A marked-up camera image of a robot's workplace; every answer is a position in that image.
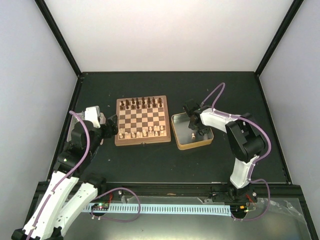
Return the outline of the light queen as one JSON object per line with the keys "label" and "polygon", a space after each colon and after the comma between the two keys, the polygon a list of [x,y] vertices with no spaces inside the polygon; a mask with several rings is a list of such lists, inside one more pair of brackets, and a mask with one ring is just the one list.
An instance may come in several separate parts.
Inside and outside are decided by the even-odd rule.
{"label": "light queen", "polygon": [[142,130],[142,135],[143,135],[143,137],[147,136],[147,131],[145,129]]}

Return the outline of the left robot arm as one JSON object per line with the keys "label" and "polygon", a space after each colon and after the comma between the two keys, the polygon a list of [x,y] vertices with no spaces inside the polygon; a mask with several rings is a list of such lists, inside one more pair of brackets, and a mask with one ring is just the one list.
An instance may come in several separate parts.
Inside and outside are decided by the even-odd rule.
{"label": "left robot arm", "polygon": [[118,117],[113,115],[98,127],[77,114],[74,118],[78,121],[57,158],[49,186],[30,220],[14,230],[13,240],[62,240],[83,208],[94,198],[101,200],[107,195],[105,178],[92,174],[67,201],[103,140],[118,133]]}

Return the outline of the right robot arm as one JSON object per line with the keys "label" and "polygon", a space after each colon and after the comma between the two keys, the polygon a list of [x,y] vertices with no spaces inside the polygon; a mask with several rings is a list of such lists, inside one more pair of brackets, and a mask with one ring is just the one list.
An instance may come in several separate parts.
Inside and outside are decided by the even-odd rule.
{"label": "right robot arm", "polygon": [[256,163],[271,151],[270,138],[249,113],[234,115],[209,105],[200,106],[192,99],[183,105],[183,110],[189,117],[189,129],[200,135],[208,133],[211,128],[227,134],[231,152],[235,157],[227,195],[234,202],[240,201],[252,182]]}

